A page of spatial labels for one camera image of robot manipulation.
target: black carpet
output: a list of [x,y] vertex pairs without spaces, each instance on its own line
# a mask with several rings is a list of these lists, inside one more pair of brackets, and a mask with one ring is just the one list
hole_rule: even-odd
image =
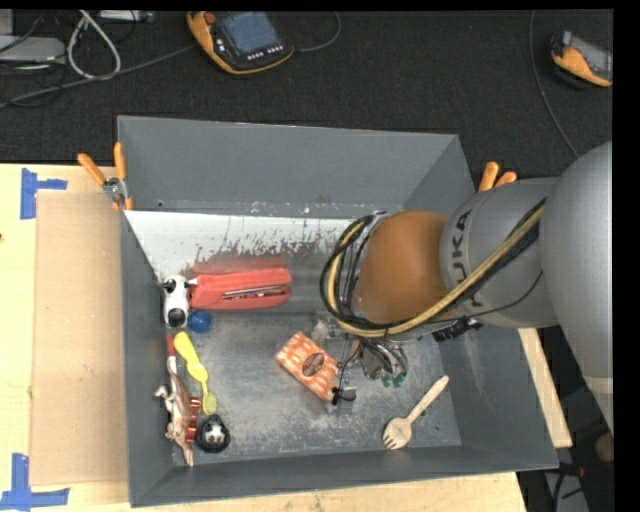
[[[22,35],[41,11],[15,13]],[[567,29],[613,51],[613,9],[280,12],[282,36],[301,51],[248,76],[228,74],[204,54],[186,11],[155,13],[151,23],[103,23],[119,41],[127,71],[110,80],[81,83],[64,66],[26,74],[1,68],[0,161],[75,164],[86,152],[98,165],[112,165],[122,114],[457,134],[476,185],[488,160],[521,179],[558,176],[612,139],[613,87],[561,79],[550,39]],[[66,43],[79,19],[78,11],[48,10],[33,35]],[[324,47],[302,51],[317,46]],[[112,69],[111,53],[92,29],[75,56],[92,74]],[[37,93],[45,88],[50,92]],[[550,362],[558,350],[566,350],[562,339],[547,341]],[[570,363],[551,366],[561,390],[582,385]],[[585,496],[597,502],[594,511],[613,506],[606,478],[583,483],[593,486]]]

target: blue tape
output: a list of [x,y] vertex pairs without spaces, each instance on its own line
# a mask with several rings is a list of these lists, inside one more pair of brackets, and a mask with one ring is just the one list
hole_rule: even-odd
[[11,457],[11,490],[3,491],[0,510],[29,512],[32,507],[66,505],[69,488],[50,492],[31,492],[29,487],[29,457],[14,453]]
[[66,190],[65,180],[48,179],[38,181],[38,175],[26,167],[22,168],[22,193],[20,218],[33,219],[36,216],[36,192],[39,189]]

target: gray metal tray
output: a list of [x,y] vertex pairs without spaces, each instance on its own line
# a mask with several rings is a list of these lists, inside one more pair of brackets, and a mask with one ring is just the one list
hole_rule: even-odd
[[[340,412],[275,359],[295,332],[314,327],[321,265],[340,226],[375,209],[448,215],[475,193],[456,136],[128,116],[119,118],[118,135],[136,202],[135,212],[121,216],[134,506],[557,467],[516,330],[483,327],[444,343],[430,335],[409,342],[410,372],[400,388],[351,368],[357,398]],[[236,217],[244,228],[198,227]],[[154,397],[168,383],[156,280],[233,254],[241,234],[256,235],[250,253],[261,219],[284,229],[278,219],[287,218],[305,219],[305,229],[322,235],[267,251],[291,265],[291,300],[270,311],[216,313],[208,333],[190,332],[232,442],[220,454],[196,449],[189,468],[163,436],[167,411]],[[188,250],[181,252],[180,240]],[[344,360],[342,344],[326,348]],[[445,373],[449,386],[414,424],[409,448],[385,450],[385,423],[408,414]]]

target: bin floor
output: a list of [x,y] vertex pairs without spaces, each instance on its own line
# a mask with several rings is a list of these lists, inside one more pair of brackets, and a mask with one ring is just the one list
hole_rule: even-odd
[[[344,379],[356,386],[356,399],[350,410],[337,409],[316,397],[275,358],[297,331],[309,334],[314,322],[313,314],[214,313],[208,333],[190,333],[209,371],[209,389],[218,399],[216,412],[231,433],[231,443],[221,453],[194,449],[195,464],[381,450],[386,423],[408,415],[443,374],[437,342],[431,337],[408,342],[404,350],[410,369],[400,387],[384,387],[380,379],[368,379],[361,366],[353,366]],[[323,348],[338,361],[352,354],[342,340],[330,340]],[[178,362],[185,384],[198,395],[199,385],[185,372],[181,358]],[[445,390],[413,424],[410,446],[459,444],[453,404]],[[184,464],[177,447],[175,462]]]

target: wooden table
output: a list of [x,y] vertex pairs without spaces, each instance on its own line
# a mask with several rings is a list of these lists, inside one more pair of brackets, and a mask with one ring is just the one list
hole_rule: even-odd
[[[64,194],[73,201],[74,193],[94,194],[96,204],[109,210],[109,201],[100,187],[80,166],[0,164],[3,186],[0,189],[0,491],[11,487],[11,454],[29,455],[32,439],[32,386],[37,259],[35,219],[20,220],[21,171],[26,167],[39,180],[59,178],[67,181],[65,191],[41,191],[38,194]],[[103,167],[105,175],[115,170]],[[520,331],[523,353],[532,369],[534,384],[541,399],[551,437],[556,448],[571,446],[568,431],[553,380],[535,329]],[[51,425],[51,442],[65,436],[63,429]],[[131,510],[127,482],[103,480],[41,485],[31,482],[33,491],[70,487],[68,504],[54,510]],[[410,483],[353,487],[341,490],[279,494],[275,496],[220,500],[202,504],[152,507],[153,511],[525,511],[515,473],[451,477]]]

